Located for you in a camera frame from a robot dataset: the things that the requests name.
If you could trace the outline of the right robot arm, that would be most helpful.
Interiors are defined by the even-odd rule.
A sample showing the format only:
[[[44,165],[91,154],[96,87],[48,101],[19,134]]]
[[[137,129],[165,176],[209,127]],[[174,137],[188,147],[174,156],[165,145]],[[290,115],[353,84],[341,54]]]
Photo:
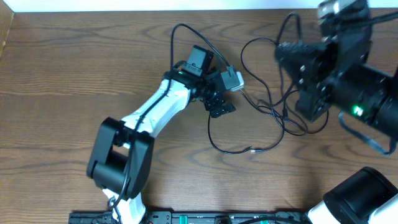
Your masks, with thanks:
[[[318,21],[319,43],[280,43],[275,59],[288,73],[300,96],[296,110],[315,121],[330,107],[382,132],[389,149],[354,129],[350,133],[378,153],[397,147],[397,77],[367,65],[373,26],[397,18],[372,17],[366,1],[323,1]],[[396,223],[397,187],[371,167],[363,167],[307,213],[309,223]]]

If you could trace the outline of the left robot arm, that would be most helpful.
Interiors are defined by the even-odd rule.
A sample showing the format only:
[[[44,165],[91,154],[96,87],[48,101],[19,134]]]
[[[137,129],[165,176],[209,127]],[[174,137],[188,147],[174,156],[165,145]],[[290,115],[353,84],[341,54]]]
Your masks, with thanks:
[[[147,213],[141,192],[149,177],[156,137],[192,101],[201,101],[210,117],[233,112],[224,93],[242,89],[233,65],[212,67],[217,51],[194,45],[187,60],[172,63],[158,90],[135,112],[99,126],[86,174],[108,198],[114,223],[141,223]]]

